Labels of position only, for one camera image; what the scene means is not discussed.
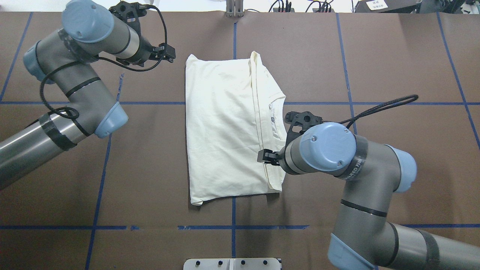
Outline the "white pillar with base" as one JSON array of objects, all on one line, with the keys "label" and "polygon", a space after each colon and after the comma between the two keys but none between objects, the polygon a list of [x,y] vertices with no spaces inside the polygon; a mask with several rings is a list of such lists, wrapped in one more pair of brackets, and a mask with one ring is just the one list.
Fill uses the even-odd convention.
[{"label": "white pillar with base", "polygon": [[185,261],[184,270],[281,270],[278,258],[192,258]]}]

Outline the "cream long-sleeve printed shirt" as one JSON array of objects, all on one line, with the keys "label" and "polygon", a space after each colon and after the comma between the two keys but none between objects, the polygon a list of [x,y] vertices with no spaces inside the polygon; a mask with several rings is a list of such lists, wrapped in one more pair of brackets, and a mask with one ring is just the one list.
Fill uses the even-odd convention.
[{"label": "cream long-sleeve printed shirt", "polygon": [[286,144],[286,95],[253,51],[247,59],[186,61],[190,203],[282,192],[286,173],[257,161]]}]

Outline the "aluminium frame post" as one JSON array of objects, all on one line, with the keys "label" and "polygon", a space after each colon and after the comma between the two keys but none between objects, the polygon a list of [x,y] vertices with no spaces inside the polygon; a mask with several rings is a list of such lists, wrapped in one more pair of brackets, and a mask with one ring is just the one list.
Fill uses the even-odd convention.
[{"label": "aluminium frame post", "polygon": [[226,17],[243,17],[245,15],[245,9],[243,7],[243,4],[243,0],[226,0]]}]

